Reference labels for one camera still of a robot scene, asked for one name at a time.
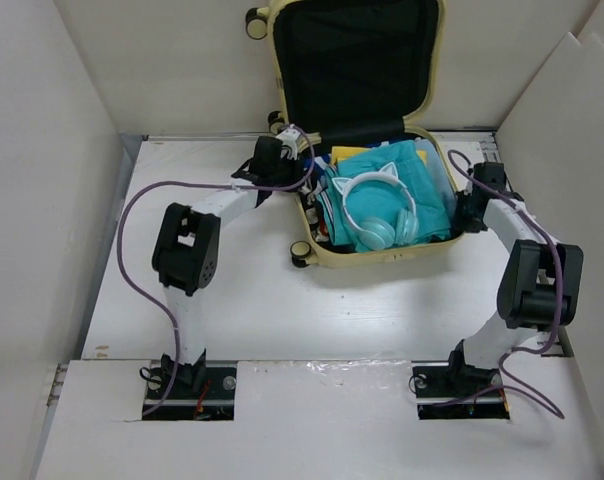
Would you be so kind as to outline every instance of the black mesh lining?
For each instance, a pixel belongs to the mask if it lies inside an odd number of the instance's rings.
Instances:
[[[400,119],[429,87],[437,0],[304,0],[274,42],[289,120],[307,132]]]

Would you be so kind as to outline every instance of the blue fabric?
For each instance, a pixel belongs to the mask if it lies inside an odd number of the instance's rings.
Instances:
[[[326,175],[333,177],[353,178],[364,172],[378,171],[389,162],[394,162],[398,176],[408,187],[417,204],[418,229],[413,244],[429,242],[433,237],[442,240],[451,236],[451,224],[433,179],[415,151],[413,140],[407,140],[392,145],[369,150],[343,160],[336,168],[328,168]],[[357,252],[367,252],[369,249],[362,245],[355,232],[349,227],[342,212],[342,196],[329,181],[326,196],[318,199],[323,204],[324,220],[329,229],[333,245],[355,245]],[[326,198],[331,205],[326,205]],[[349,194],[347,208],[353,219],[361,224],[367,217],[378,217],[395,225],[398,212],[407,208],[406,200],[397,188],[383,182],[366,182],[358,185]],[[333,222],[327,215],[333,212]]]
[[[431,142],[423,138],[419,138],[415,141],[415,148],[416,150],[426,151],[426,169],[431,174],[431,178],[433,178],[435,188],[440,194],[440,198],[442,198],[449,220],[453,220],[457,200],[455,199],[455,192],[453,191],[449,176],[444,169],[444,163],[440,158],[438,151]]]

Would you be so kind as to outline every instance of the screw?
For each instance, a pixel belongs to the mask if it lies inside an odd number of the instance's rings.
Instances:
[[[154,382],[149,382],[147,385],[149,387],[149,390],[155,392],[156,390],[159,390],[160,387],[162,386],[162,379],[160,377],[158,377],[157,375],[154,375],[151,377],[151,380],[155,380]]]
[[[500,376],[500,374],[499,373],[495,373],[491,377],[491,382],[490,383],[493,386],[502,385],[502,377]]]
[[[224,388],[225,390],[235,390],[236,383],[237,380],[235,380],[235,377],[225,377],[222,381],[222,388]]]
[[[413,384],[420,390],[426,388],[426,377],[423,374],[418,375],[413,379]]]

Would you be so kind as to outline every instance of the white wall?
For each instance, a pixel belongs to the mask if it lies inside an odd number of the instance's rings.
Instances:
[[[244,33],[265,0],[55,0],[118,128],[263,131],[279,107],[268,45]],[[597,0],[449,0],[427,127],[497,127]]]
[[[497,134],[514,188],[545,228],[584,251],[567,328],[604,435],[604,44],[567,35]]]
[[[0,0],[0,479],[27,478],[122,149],[51,0]]]

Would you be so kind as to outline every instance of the headphone cat ear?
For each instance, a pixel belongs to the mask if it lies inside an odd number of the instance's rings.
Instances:
[[[398,175],[398,167],[393,162],[387,163],[385,166],[383,166],[380,169],[380,172],[381,173],[386,173],[387,175],[391,175],[395,179],[399,179],[400,178],[400,176]]]
[[[353,179],[346,177],[333,177],[333,185],[335,186],[335,189],[340,193],[340,195],[342,195],[344,189],[346,188],[346,184],[349,183],[351,180]]]

